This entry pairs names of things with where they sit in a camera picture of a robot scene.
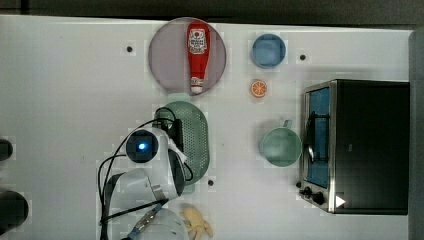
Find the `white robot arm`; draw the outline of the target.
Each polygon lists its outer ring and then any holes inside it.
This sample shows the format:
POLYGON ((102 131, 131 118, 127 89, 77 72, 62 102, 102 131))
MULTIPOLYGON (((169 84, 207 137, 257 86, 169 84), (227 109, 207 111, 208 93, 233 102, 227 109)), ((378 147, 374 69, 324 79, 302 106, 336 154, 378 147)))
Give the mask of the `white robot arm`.
POLYGON ((138 166, 107 180, 99 240, 189 240, 181 217, 165 208, 192 178, 185 173, 182 122, 151 120, 131 131, 122 147, 138 166))

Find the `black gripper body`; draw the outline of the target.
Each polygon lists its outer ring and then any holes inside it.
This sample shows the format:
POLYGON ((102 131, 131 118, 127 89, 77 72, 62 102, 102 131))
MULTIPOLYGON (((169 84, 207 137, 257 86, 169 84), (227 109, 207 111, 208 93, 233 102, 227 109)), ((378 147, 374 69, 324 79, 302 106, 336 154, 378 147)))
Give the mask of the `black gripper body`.
POLYGON ((167 133, 170 139, 174 141, 180 151, 184 151, 183 129, 180 119, 156 118, 153 123, 155 128, 161 129, 167 133))

